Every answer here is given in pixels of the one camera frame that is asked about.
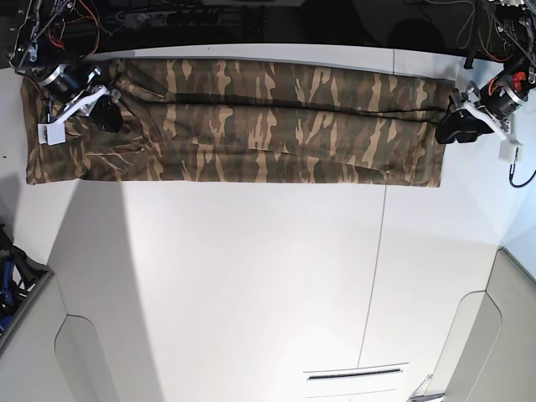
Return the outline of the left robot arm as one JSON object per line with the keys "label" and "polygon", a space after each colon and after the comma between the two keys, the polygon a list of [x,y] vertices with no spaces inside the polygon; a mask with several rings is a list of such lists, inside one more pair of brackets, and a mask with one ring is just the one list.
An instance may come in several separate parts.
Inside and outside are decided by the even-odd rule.
{"label": "left robot arm", "polygon": [[446,115],[435,134],[439,143],[475,142],[495,133],[509,135],[512,115],[535,89],[535,2],[481,1],[487,32],[477,35],[480,49],[502,70],[486,84],[471,81],[450,95]]}

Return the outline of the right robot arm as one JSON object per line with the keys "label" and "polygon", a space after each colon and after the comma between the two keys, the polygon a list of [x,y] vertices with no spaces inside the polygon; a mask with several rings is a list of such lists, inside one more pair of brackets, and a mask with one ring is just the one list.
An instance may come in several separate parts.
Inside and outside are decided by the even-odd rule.
{"label": "right robot arm", "polygon": [[93,54],[205,44],[325,44],[474,56],[478,1],[4,1],[2,65],[46,106],[122,128],[115,91],[93,93]]}

